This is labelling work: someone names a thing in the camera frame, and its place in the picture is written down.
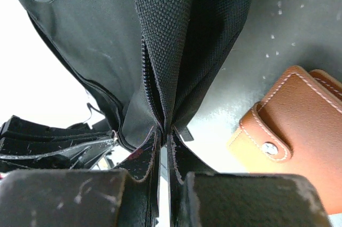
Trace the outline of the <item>black student backpack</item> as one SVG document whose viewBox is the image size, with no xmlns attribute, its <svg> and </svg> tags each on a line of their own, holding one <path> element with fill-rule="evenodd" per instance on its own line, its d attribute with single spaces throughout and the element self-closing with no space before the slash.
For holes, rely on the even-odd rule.
<svg viewBox="0 0 342 227">
<path fill-rule="evenodd" d="M 183 129 L 242 31 L 251 0 L 19 0 L 48 48 L 130 151 Z"/>
</svg>

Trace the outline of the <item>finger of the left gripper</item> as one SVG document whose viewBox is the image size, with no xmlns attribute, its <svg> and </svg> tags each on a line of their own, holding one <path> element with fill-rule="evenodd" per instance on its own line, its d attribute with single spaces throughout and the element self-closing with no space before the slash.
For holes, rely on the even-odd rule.
<svg viewBox="0 0 342 227">
<path fill-rule="evenodd" d="M 117 140 L 85 123 L 63 129 L 12 116 L 1 126 L 1 169 L 91 169 Z"/>
</svg>

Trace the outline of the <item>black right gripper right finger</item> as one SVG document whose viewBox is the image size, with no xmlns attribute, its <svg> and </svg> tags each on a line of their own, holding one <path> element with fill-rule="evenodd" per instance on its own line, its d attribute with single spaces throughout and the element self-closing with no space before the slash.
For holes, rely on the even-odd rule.
<svg viewBox="0 0 342 227">
<path fill-rule="evenodd" d="M 304 177 L 222 174 L 198 158 L 177 129 L 167 137 L 171 226 L 330 226 Z"/>
</svg>

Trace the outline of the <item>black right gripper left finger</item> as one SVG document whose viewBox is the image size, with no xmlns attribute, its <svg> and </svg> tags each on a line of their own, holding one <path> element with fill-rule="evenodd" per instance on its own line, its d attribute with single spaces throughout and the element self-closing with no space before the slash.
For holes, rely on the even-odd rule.
<svg viewBox="0 0 342 227">
<path fill-rule="evenodd" d="M 160 131 L 112 170 L 15 170 L 1 181 L 1 226 L 155 226 Z"/>
</svg>

